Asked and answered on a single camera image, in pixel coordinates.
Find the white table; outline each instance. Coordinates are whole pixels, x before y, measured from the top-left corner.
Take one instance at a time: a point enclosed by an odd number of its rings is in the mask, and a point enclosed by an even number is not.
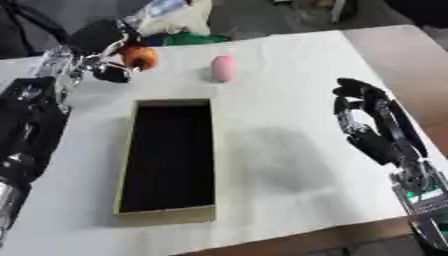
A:
[[[345,141],[332,115],[338,77],[383,86],[340,32],[273,36],[158,50],[160,63],[130,85],[87,79],[47,173],[10,232],[2,255],[167,255],[402,216],[379,167]],[[237,77],[205,69],[232,55]],[[4,79],[21,63],[2,62]],[[135,99],[210,98],[217,220],[120,227],[112,205]],[[424,140],[436,166],[442,154]]]

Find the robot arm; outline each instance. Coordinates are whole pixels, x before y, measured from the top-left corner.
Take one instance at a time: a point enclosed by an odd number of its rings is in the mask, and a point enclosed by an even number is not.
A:
[[[399,103],[370,84],[338,79],[335,115],[347,140],[380,165],[393,164],[392,189],[417,235],[436,249],[448,250],[448,183],[428,161],[428,152]],[[356,122],[353,110],[373,118],[376,131]]]
[[[47,51],[31,77],[14,80],[0,94],[0,246],[59,144],[70,116],[67,96],[87,71],[123,83],[132,70],[152,67],[154,52],[139,39],[124,22],[96,22]],[[140,54],[123,56],[126,66],[107,61],[134,48]]]

